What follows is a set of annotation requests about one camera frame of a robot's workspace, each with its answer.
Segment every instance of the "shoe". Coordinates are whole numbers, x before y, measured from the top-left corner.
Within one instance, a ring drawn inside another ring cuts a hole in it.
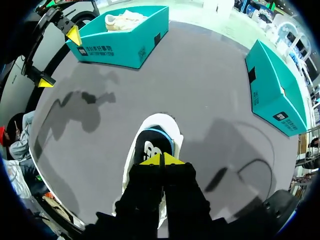
[[[133,164],[140,164],[156,154],[168,153],[179,159],[184,136],[176,121],[164,113],[156,113],[147,117],[137,131],[127,155],[122,178],[122,194],[129,183],[129,172]],[[112,215],[116,215],[116,202],[113,204]],[[166,198],[163,197],[159,206],[159,225],[167,218]]]
[[[174,155],[174,142],[159,126],[143,130],[135,142],[134,163],[140,164],[157,154]]]
[[[104,18],[108,31],[130,31],[141,24],[147,17],[137,12],[126,10],[124,14],[114,16],[107,14]]]

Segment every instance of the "new balance logo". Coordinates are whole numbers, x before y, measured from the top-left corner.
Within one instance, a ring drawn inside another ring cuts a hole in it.
[[[144,143],[144,153],[145,156],[143,156],[143,161],[148,160],[157,154],[162,154],[161,150],[158,147],[154,147],[154,145],[149,141]]]

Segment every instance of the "display rack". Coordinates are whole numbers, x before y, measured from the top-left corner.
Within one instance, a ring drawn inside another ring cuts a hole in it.
[[[310,143],[314,138],[320,136],[320,125],[309,129],[306,133],[299,135],[298,152],[295,166],[305,169],[317,169],[320,164],[320,140],[314,147]]]

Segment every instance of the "store floor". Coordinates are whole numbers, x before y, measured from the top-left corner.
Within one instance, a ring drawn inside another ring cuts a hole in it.
[[[55,86],[43,91],[29,144],[62,204],[85,223],[97,211],[110,214],[133,138],[158,112],[175,117],[184,135],[180,159],[193,164],[203,191],[224,173],[204,192],[212,218],[231,221],[288,189],[298,137],[252,114],[248,50],[239,46],[172,21],[139,70],[79,63],[69,53],[53,74]]]
[[[270,48],[274,45],[266,37],[265,32],[246,14],[233,9],[228,19],[221,18],[214,10],[203,8],[197,1],[183,0],[130,0],[104,6],[100,13],[120,8],[143,5],[169,6],[169,19],[200,26],[226,36],[247,49],[251,49],[257,39]]]

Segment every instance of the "black label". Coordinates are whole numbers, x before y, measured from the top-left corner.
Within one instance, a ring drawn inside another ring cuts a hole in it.
[[[254,80],[256,80],[256,69],[255,67],[253,67],[249,72],[248,72],[248,76],[249,76],[249,83],[251,84]]]
[[[157,34],[157,36],[154,37],[154,46],[157,46],[158,43],[160,42],[161,40],[161,35],[160,35],[160,32]]]
[[[88,53],[86,52],[85,48],[83,46],[78,46],[78,51],[82,56],[88,56]]]
[[[273,116],[273,118],[278,121],[282,121],[283,119],[286,119],[287,117],[288,117],[288,115],[284,111],[279,112],[278,114]]]

